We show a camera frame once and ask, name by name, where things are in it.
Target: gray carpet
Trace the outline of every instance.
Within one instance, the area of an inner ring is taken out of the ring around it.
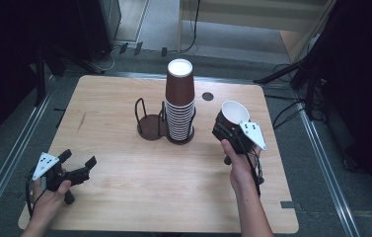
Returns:
[[[269,75],[275,65],[254,63],[231,59],[219,59],[192,55],[169,54],[161,57],[160,52],[142,51],[134,56],[130,49],[125,54],[113,54],[114,67],[106,75],[116,75],[120,72],[165,74],[167,64],[177,57],[184,57],[194,65],[196,77],[230,78],[237,83],[252,84],[252,79],[260,79]],[[99,62],[102,67],[110,67],[112,59],[108,56]],[[36,164],[42,151],[47,151],[55,127],[62,112],[55,108],[67,107],[73,90],[80,76],[87,74],[78,66],[67,63],[64,77],[58,78],[50,102],[39,122],[35,133],[23,153],[19,167],[14,172],[2,197],[0,198],[0,236],[18,236],[22,233],[17,225],[25,203],[20,196],[24,193],[25,176]],[[292,97],[293,91],[288,83],[276,80],[264,87],[266,95]],[[0,127],[0,168],[23,128],[33,104],[36,93],[33,92],[22,101],[16,111]],[[271,119],[275,117],[291,101],[267,98],[267,105]],[[295,112],[296,108],[288,111],[282,118]],[[342,159],[327,126],[318,122],[318,131],[331,157],[335,174],[338,177],[344,194],[353,210],[355,220],[363,236],[372,236],[372,178],[367,174],[353,174],[344,170]],[[278,147],[282,157],[293,200],[301,207],[297,209],[299,231],[291,236],[345,236],[334,202],[325,183],[318,160],[313,151],[309,137],[300,117],[295,117],[275,131]],[[48,236],[160,236],[160,233],[132,233],[132,232],[93,232],[93,231],[50,231]],[[187,233],[182,236],[238,236],[230,234],[198,234]]]

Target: person's right hand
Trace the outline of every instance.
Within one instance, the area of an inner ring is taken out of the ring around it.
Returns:
[[[248,185],[254,184],[254,179],[251,173],[250,164],[247,161],[247,157],[243,154],[238,155],[231,143],[228,140],[224,139],[221,141],[223,151],[232,161],[232,171],[231,171],[231,185],[232,188],[236,191]],[[260,148],[255,147],[257,155],[260,157]],[[255,162],[255,156],[249,154],[250,158],[254,165],[257,165]]]

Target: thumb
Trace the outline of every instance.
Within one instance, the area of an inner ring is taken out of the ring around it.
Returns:
[[[57,192],[60,195],[64,196],[66,194],[66,192],[69,191],[70,187],[71,187],[71,181],[65,180],[65,181],[62,182],[62,184],[60,184],[59,189],[57,189]]]
[[[229,143],[229,141],[226,139],[223,139],[220,143],[222,144],[222,148],[225,154],[229,156],[231,160],[233,161],[237,157],[237,153],[235,152],[231,143]]]

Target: person's left hand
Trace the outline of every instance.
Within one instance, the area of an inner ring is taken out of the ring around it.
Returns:
[[[71,181],[64,181],[56,192],[41,189],[40,179],[36,180],[33,195],[36,203],[32,219],[22,236],[42,236],[63,205],[65,194],[71,187]]]

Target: stack of cups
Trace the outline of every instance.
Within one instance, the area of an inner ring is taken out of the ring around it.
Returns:
[[[192,65],[185,59],[168,64],[165,109],[170,137],[177,141],[192,134],[194,118],[194,79]]]

